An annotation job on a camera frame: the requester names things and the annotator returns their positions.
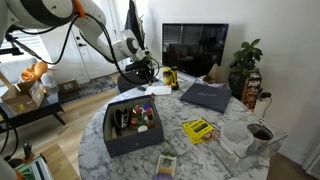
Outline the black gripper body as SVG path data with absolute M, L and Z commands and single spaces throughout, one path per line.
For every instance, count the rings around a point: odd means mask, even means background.
M 139 78 L 147 76 L 148 79 L 154 74 L 154 68 L 150 60 L 134 61 L 125 67 L 125 71 L 134 71 Z

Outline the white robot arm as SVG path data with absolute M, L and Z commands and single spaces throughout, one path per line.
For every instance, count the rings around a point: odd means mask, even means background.
M 0 42 L 9 32 L 22 29 L 55 29 L 69 23 L 81 37 L 129 82 L 143 85 L 154 77 L 154 68 L 136 35 L 126 29 L 121 38 L 112 42 L 105 27 L 106 17 L 93 0 L 0 0 Z M 134 60 L 140 81 L 133 81 L 120 70 L 118 62 Z

